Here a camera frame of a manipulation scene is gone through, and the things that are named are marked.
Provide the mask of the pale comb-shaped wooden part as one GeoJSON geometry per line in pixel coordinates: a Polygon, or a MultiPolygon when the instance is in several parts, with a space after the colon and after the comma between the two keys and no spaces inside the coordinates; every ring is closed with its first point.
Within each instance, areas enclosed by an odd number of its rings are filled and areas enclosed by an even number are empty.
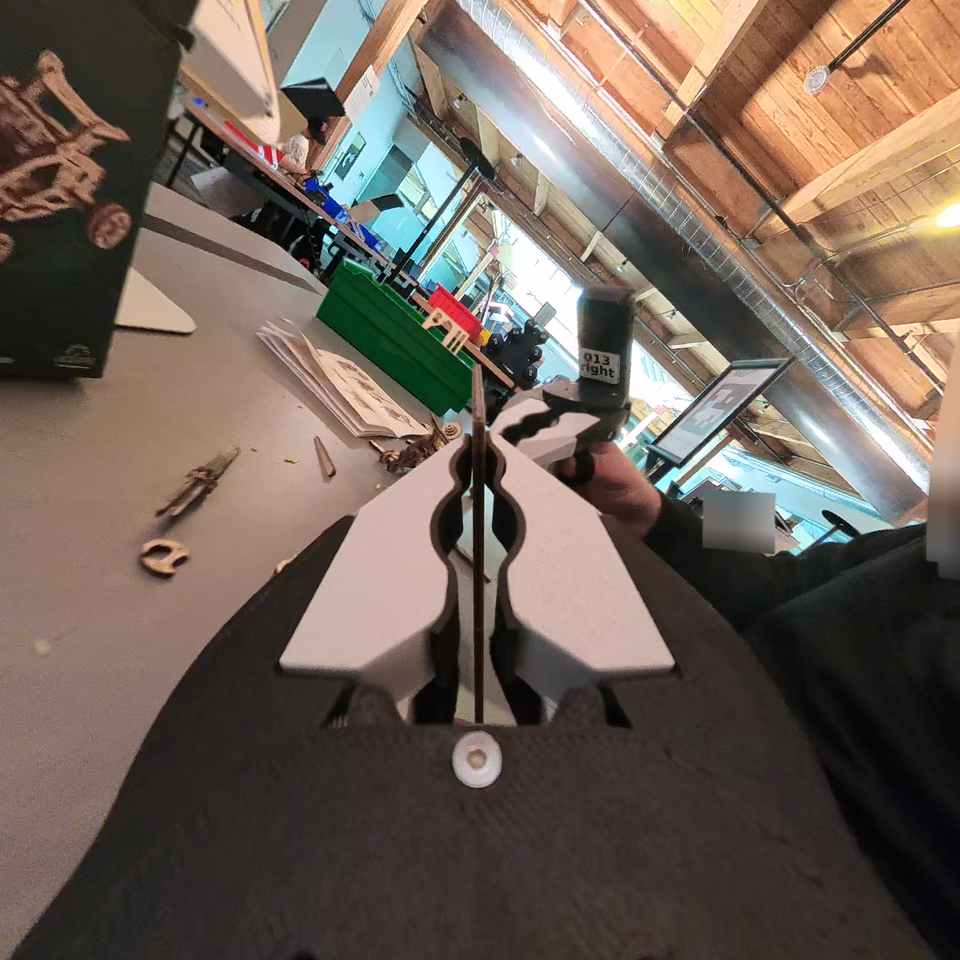
{"type": "Polygon", "coordinates": [[[433,309],[426,316],[422,328],[427,331],[437,331],[440,345],[453,355],[460,354],[462,349],[471,342],[470,333],[439,308],[433,309]]]}

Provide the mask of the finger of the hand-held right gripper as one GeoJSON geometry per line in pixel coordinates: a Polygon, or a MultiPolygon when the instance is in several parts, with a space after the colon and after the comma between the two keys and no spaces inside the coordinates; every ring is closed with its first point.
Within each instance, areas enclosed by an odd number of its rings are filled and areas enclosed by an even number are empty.
{"type": "Polygon", "coordinates": [[[560,414],[540,394],[516,394],[494,417],[488,433],[510,445],[533,439],[555,426],[560,414]]]}
{"type": "Polygon", "coordinates": [[[525,415],[504,427],[501,437],[546,469],[573,457],[579,447],[591,442],[584,437],[600,426],[603,423],[597,415],[525,415]]]}

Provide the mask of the red plastic bin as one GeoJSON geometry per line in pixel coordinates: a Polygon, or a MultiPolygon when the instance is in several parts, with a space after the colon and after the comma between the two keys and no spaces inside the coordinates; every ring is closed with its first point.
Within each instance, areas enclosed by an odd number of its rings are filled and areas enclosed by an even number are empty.
{"type": "Polygon", "coordinates": [[[480,319],[444,286],[438,285],[428,297],[427,303],[431,308],[441,310],[455,322],[468,334],[469,341],[475,346],[481,345],[483,326],[480,319]]]}

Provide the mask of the dark green model box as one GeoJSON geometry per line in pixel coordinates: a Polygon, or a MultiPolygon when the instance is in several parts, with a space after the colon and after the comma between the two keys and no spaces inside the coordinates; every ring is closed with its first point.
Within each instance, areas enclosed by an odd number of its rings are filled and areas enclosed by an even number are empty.
{"type": "Polygon", "coordinates": [[[2,2],[2,376],[102,377],[196,5],[2,2]]]}

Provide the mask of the silver ventilation duct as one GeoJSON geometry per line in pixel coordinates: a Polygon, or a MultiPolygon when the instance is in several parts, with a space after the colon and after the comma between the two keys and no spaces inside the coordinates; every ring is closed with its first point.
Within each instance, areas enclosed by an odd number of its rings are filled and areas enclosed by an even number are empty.
{"type": "Polygon", "coordinates": [[[781,345],[795,363],[767,397],[883,520],[926,511],[931,443],[696,200],[589,106],[496,2],[441,2],[426,55],[552,186],[728,359],[781,345]]]}

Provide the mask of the dark wooden sprue scrap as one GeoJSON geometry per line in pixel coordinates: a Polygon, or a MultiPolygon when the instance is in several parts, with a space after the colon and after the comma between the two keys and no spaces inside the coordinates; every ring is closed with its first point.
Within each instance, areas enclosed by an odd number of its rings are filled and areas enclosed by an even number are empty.
{"type": "Polygon", "coordinates": [[[232,446],[217,454],[210,461],[193,468],[178,489],[154,512],[156,519],[174,519],[200,503],[217,486],[225,472],[239,456],[238,446],[232,446]]]}

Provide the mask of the laser-cut wooden parts sheet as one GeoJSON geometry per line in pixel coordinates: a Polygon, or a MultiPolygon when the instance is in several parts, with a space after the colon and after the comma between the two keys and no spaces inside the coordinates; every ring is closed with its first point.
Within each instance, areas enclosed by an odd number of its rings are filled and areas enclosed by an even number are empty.
{"type": "Polygon", "coordinates": [[[483,366],[471,371],[471,531],[472,531],[472,661],[474,722],[484,723],[485,709],[485,491],[486,491],[486,396],[483,366]]]}

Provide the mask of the black round-knob equipment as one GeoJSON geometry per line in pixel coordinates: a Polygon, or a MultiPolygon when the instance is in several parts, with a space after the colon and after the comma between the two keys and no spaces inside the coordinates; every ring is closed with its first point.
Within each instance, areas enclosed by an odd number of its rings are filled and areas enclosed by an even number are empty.
{"type": "Polygon", "coordinates": [[[482,353],[511,379],[517,389],[530,390],[537,382],[548,339],[546,330],[527,320],[522,327],[511,325],[504,331],[490,334],[482,346],[482,353]]]}

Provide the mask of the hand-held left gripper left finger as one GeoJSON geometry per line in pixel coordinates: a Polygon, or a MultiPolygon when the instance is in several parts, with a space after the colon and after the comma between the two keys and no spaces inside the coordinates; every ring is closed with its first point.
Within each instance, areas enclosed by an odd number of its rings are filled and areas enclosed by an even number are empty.
{"type": "Polygon", "coordinates": [[[454,720],[462,634],[450,555],[464,532],[472,440],[448,444],[349,518],[281,673],[381,688],[409,700],[414,722],[454,720]]]}

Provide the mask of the person's right hand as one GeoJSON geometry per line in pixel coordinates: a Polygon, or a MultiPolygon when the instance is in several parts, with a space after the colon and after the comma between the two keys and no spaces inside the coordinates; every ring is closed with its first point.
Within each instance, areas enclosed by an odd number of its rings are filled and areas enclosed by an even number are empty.
{"type": "Polygon", "coordinates": [[[573,478],[593,473],[574,490],[599,513],[628,528],[640,540],[652,532],[663,509],[661,493],[614,442],[605,441],[583,448],[565,466],[573,478]]]}

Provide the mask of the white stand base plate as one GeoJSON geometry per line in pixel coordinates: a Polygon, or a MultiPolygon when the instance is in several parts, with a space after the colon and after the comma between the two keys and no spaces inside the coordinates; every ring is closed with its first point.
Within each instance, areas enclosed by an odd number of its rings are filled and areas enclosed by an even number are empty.
{"type": "Polygon", "coordinates": [[[114,327],[175,335],[190,335],[196,321],[136,268],[126,273],[114,327]]]}

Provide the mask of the partly built wooden model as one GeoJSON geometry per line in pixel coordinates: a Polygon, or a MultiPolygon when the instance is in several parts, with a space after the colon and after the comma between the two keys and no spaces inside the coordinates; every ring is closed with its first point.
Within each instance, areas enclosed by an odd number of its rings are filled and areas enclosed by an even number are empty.
{"type": "Polygon", "coordinates": [[[376,453],[378,462],[389,474],[403,474],[413,470],[434,453],[443,450],[463,436],[462,424],[441,421],[435,414],[430,414],[429,423],[423,426],[427,428],[425,434],[404,438],[404,445],[399,449],[387,449],[372,439],[369,439],[367,444],[376,453]]]}

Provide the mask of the green plastic bin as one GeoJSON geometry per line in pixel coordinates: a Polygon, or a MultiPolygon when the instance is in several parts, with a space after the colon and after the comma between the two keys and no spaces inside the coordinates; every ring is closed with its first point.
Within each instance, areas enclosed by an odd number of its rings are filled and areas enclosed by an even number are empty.
{"type": "Polygon", "coordinates": [[[473,359],[442,345],[438,328],[364,266],[344,261],[318,319],[435,415],[461,412],[472,397],[473,359]]]}

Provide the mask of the open instruction booklet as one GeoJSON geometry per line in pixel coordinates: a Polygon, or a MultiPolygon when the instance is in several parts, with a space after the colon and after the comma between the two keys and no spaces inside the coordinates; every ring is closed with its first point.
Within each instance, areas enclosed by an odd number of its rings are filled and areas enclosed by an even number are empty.
{"type": "Polygon", "coordinates": [[[268,322],[256,337],[355,438],[414,439],[429,429],[354,361],[320,350],[303,333],[268,322]]]}

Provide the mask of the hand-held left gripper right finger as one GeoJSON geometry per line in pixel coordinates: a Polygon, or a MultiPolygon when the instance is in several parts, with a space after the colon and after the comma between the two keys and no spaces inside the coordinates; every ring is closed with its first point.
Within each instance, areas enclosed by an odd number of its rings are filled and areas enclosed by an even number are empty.
{"type": "Polygon", "coordinates": [[[512,717],[541,719],[572,690],[673,672],[600,513],[504,438],[486,441],[490,528],[505,551],[489,658],[512,717]]]}

